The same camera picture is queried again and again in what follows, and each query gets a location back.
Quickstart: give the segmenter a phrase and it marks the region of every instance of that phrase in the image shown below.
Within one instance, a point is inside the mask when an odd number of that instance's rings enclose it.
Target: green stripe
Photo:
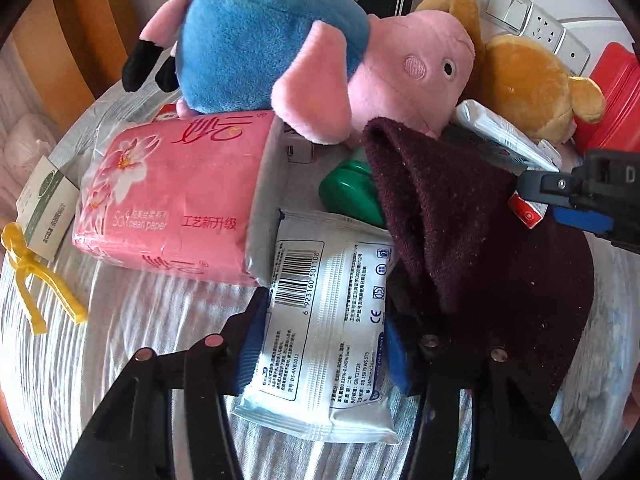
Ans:
[[[36,226],[38,225],[38,222],[40,222],[40,218],[42,218],[42,214],[44,213],[44,210],[47,208],[47,205],[49,204],[49,200],[51,200],[51,197],[58,189],[58,185],[60,184],[60,182],[62,182],[62,179],[64,177],[65,177],[64,174],[60,170],[56,171],[56,174],[53,176],[53,179],[51,179],[51,184],[49,184],[49,187],[47,187],[47,190],[44,192],[44,195],[40,197],[40,200],[38,201],[38,205],[36,206],[36,209],[33,210],[33,214],[31,215],[31,220],[29,220],[29,223],[27,224],[27,228],[24,230],[24,239],[27,242],[27,244],[31,243],[31,238],[33,238],[33,232],[36,230]]]

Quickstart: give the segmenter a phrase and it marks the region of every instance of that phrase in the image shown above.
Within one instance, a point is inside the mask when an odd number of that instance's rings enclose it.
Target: teddy bear's head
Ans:
[[[598,85],[571,76],[539,43],[505,34],[484,44],[475,0],[424,0],[416,10],[425,9],[453,14],[474,43],[476,61],[463,98],[475,99],[527,137],[552,144],[568,140],[574,115],[587,123],[601,120],[606,102]]]

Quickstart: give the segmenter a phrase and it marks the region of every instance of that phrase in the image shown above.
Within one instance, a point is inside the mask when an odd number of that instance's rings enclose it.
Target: yellow plastic tool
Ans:
[[[5,225],[0,238],[9,257],[9,264],[15,270],[15,285],[20,292],[24,313],[29,320],[33,335],[46,334],[47,324],[36,308],[36,303],[27,288],[26,280],[30,274],[35,274],[53,289],[54,294],[62,303],[62,307],[75,324],[86,321],[85,307],[76,300],[60,276],[36,259],[36,254],[27,247],[27,243],[24,241],[19,224]]]

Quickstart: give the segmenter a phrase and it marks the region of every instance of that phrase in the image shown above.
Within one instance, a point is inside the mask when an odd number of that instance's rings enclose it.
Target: maroon towel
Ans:
[[[528,229],[507,206],[515,176],[395,121],[371,121],[364,147],[424,333],[502,347],[555,394],[593,302],[583,232],[550,212]]]

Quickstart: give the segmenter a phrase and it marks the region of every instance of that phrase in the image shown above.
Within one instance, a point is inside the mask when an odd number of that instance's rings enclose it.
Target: green plastic object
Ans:
[[[329,213],[345,215],[376,227],[386,225],[371,167],[362,147],[356,148],[320,183],[320,200]]]

